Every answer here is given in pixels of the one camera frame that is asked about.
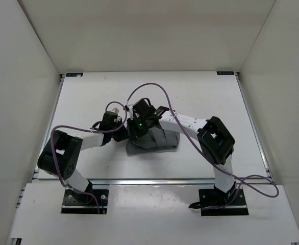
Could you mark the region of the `grey pleated skirt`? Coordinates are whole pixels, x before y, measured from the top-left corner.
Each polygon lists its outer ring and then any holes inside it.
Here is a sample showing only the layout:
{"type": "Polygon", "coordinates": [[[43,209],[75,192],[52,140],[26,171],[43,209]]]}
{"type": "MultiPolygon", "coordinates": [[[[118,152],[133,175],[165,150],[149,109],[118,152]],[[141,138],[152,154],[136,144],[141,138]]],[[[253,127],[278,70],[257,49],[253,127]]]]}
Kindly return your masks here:
{"type": "Polygon", "coordinates": [[[126,145],[128,155],[139,155],[159,151],[174,151],[180,143],[180,133],[160,128],[151,128],[142,137],[129,140],[126,145]]]}

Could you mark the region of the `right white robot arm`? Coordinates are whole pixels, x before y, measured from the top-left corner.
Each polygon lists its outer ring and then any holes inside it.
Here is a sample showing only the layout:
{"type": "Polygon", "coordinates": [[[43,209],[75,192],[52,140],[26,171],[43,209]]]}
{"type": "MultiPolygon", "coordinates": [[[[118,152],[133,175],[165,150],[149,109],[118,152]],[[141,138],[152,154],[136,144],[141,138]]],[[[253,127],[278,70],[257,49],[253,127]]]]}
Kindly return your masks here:
{"type": "Polygon", "coordinates": [[[180,134],[198,141],[204,158],[214,166],[215,199],[227,204],[233,199],[232,153],[235,139],[218,117],[198,119],[177,114],[167,107],[155,108],[142,98],[126,106],[130,141],[143,149],[177,148],[180,134]]]}

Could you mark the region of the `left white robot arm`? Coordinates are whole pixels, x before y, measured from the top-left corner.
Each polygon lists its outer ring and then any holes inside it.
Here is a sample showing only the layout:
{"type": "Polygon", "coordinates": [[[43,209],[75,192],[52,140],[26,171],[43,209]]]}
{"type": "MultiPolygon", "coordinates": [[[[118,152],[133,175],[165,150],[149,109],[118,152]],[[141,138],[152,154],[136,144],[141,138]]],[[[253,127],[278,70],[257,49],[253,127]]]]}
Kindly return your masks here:
{"type": "Polygon", "coordinates": [[[102,121],[94,124],[89,132],[53,131],[38,158],[38,168],[61,177],[64,186],[75,191],[75,197],[81,203],[91,201],[93,190],[91,182],[76,170],[80,151],[104,146],[112,139],[117,142],[127,139],[127,129],[118,113],[117,108],[106,111],[102,121]]]}

